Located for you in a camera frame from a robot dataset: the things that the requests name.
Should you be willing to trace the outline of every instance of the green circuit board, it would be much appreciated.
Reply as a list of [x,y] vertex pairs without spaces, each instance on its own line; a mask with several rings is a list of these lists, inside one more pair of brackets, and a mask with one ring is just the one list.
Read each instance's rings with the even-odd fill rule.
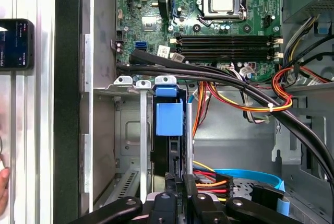
[[[128,63],[130,53],[135,48],[136,42],[147,42],[147,51],[157,54],[160,45],[173,47],[171,39],[174,39],[174,33],[180,32],[184,35],[218,35],[221,25],[230,26],[224,34],[237,35],[256,35],[256,36],[279,36],[280,35],[280,0],[247,0],[247,19],[242,22],[224,22],[213,23],[209,27],[203,25],[198,20],[200,11],[196,6],[196,0],[174,0],[173,7],[181,8],[182,13],[179,18],[165,21],[161,18],[159,8],[156,6],[158,0],[134,0],[133,9],[130,11],[127,0],[117,0],[117,30],[122,32],[124,37],[124,46],[121,54],[117,54],[117,60],[121,63]],[[263,18],[274,16],[275,20],[268,28],[264,27]],[[145,25],[150,24],[148,31]],[[193,26],[200,25],[201,30],[194,32]],[[274,73],[274,64],[270,62],[256,63],[255,74],[252,79],[262,80]]]

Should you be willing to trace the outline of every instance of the motherboard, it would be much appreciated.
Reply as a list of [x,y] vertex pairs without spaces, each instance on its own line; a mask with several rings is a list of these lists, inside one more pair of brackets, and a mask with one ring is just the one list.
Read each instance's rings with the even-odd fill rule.
[[280,57],[280,0],[117,0],[117,60],[134,49],[271,77]]

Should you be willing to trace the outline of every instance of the finger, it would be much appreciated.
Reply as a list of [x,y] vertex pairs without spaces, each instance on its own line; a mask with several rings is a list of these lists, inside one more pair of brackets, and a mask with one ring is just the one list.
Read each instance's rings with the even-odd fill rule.
[[5,189],[4,193],[3,193],[3,196],[0,199],[0,216],[6,210],[7,202],[8,202],[8,189]]
[[8,184],[9,175],[9,168],[5,168],[0,172],[0,198],[3,196],[4,190]]

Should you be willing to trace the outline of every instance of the sata port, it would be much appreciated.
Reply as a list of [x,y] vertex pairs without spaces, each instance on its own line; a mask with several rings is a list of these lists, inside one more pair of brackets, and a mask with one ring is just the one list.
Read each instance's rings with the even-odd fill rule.
[[135,43],[135,48],[138,50],[146,52],[147,47],[148,47],[147,42],[138,41]]

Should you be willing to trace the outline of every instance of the smartphone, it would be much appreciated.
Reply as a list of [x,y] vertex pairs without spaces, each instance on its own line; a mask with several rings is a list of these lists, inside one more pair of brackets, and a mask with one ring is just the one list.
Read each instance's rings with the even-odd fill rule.
[[27,19],[0,19],[0,71],[33,68],[33,41],[32,22]]

